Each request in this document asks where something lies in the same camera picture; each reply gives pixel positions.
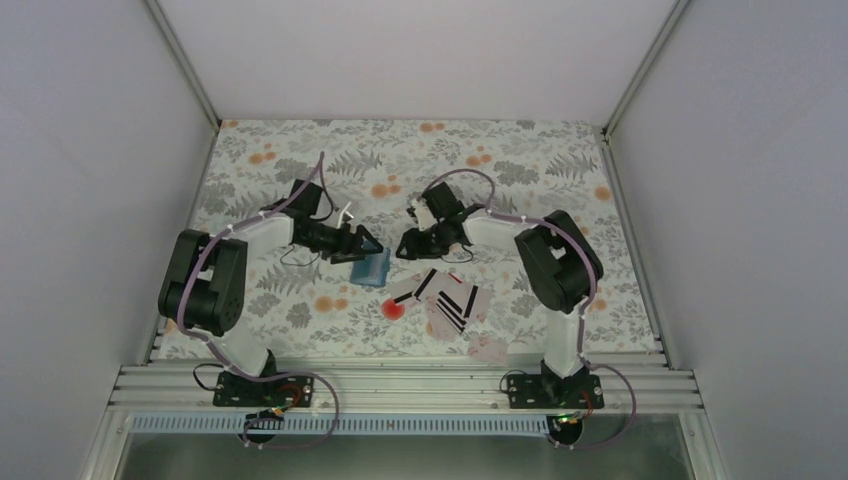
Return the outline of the teal card holder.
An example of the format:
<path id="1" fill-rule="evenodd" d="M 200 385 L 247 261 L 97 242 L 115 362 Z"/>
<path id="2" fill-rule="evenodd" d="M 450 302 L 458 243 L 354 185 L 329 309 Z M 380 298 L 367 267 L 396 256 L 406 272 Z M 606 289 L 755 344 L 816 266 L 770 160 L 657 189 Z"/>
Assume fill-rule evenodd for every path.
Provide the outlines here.
<path id="1" fill-rule="evenodd" d="M 349 281 L 358 286 L 382 288 L 386 285 L 391 263 L 391 250 L 367 255 L 353 263 Z"/>

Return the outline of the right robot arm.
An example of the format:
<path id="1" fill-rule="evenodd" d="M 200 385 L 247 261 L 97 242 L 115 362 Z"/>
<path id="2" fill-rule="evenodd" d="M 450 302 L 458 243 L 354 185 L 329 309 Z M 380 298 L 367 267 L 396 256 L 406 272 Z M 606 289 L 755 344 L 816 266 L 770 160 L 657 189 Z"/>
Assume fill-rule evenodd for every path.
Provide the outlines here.
<path id="1" fill-rule="evenodd" d="M 533 218 L 480 203 L 465 206 L 444 182 L 412 200 L 407 213 L 416 226 L 402 235 L 399 258 L 435 259 L 454 245 L 494 248 L 520 258 L 532 292 L 548 309 L 543 397 L 555 407 L 577 398 L 579 381 L 590 373 L 583 349 L 585 313 L 604 270 L 574 218 L 563 210 Z"/>

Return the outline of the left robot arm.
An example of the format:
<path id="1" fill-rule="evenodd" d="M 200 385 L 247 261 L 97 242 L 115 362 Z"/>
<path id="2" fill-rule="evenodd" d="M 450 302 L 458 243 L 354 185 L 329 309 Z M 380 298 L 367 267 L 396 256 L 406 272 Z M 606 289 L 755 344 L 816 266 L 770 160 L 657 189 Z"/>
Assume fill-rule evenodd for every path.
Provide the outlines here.
<path id="1" fill-rule="evenodd" d="M 270 402 L 279 380 L 272 353 L 238 324 L 249 263 L 283 246 L 303 247 L 332 264 L 370 259 L 385 250 L 364 226 L 350 224 L 344 207 L 331 204 L 328 218 L 318 217 L 326 198 L 324 187 L 297 180 L 289 196 L 217 235 L 185 229 L 176 238 L 159 313 L 240 377 L 238 390 L 252 404 Z"/>

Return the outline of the black striped card pile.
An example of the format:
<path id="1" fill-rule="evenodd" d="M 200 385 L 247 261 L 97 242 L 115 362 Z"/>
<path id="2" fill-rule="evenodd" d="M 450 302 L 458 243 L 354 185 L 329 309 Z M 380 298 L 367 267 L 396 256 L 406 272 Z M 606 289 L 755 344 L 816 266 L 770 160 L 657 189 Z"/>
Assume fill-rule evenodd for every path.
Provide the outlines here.
<path id="1" fill-rule="evenodd" d="M 428 334 L 441 341 L 457 340 L 483 324 L 494 298 L 488 288 L 433 268 L 390 285 L 388 291 L 389 298 L 406 307 L 404 316 L 423 312 Z"/>

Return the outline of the floral table mat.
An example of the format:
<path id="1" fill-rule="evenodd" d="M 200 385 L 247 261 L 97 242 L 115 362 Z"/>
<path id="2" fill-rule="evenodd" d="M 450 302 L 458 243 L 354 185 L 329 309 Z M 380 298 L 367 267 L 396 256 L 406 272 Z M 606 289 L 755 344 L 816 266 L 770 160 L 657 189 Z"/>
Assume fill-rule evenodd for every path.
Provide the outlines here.
<path id="1" fill-rule="evenodd" d="M 193 227 L 217 233 L 286 196 L 322 162 L 335 202 L 355 223 L 395 247 L 414 226 L 406 209 L 445 175 L 464 204 L 542 217 L 568 212 L 600 258 L 604 275 L 587 313 L 593 353 L 655 348 L 625 234 L 592 128 L 584 122 L 460 120 L 228 120 L 222 124 Z M 453 248 L 432 262 L 394 260 L 388 282 L 429 268 L 494 292 L 486 320 L 469 333 L 504 339 L 509 352 L 539 353 L 544 309 L 515 255 Z M 303 248 L 281 247 L 250 263 L 240 325 L 279 357 L 463 356 L 467 333 L 436 340 L 420 311 L 389 321 L 387 288 L 349 281 Z"/>

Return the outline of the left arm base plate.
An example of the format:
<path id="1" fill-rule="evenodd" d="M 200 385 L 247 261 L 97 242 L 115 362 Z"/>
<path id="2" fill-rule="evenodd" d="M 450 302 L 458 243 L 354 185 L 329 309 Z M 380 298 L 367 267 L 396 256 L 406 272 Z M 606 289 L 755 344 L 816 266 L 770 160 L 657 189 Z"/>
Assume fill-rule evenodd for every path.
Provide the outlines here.
<path id="1" fill-rule="evenodd" d="M 311 405 L 314 379 L 287 376 L 272 382 L 253 382 L 231 373 L 218 376 L 212 404 L 215 407 L 306 408 Z"/>

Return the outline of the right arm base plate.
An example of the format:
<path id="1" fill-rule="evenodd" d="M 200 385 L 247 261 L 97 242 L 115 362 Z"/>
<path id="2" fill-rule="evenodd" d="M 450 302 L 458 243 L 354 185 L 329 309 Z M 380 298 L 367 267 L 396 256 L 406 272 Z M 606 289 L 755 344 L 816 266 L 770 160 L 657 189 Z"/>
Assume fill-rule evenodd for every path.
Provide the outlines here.
<path id="1" fill-rule="evenodd" d="M 603 409 L 605 399 L 600 378 L 589 375 L 565 393 L 548 391 L 541 374 L 509 373 L 501 382 L 511 409 Z"/>

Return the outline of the aluminium rail frame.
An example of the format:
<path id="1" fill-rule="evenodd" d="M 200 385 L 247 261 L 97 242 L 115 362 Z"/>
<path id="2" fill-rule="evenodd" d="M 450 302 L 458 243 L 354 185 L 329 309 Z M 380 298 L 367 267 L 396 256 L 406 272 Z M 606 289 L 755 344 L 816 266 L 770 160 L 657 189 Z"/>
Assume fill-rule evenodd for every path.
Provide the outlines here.
<path id="1" fill-rule="evenodd" d="M 604 414 L 690 413 L 704 403 L 693 373 L 671 370 L 657 355 L 604 355 L 611 370 L 598 376 Z M 313 413 L 330 413 L 340 401 L 344 413 L 486 414 L 506 413 L 502 388 L 505 368 L 477 364 L 466 357 L 319 359 L 304 365 L 326 378 L 312 397 Z M 191 361 L 155 361 L 120 369 L 109 407 L 125 411 L 209 411 L 213 395 L 198 387 L 213 371 Z"/>

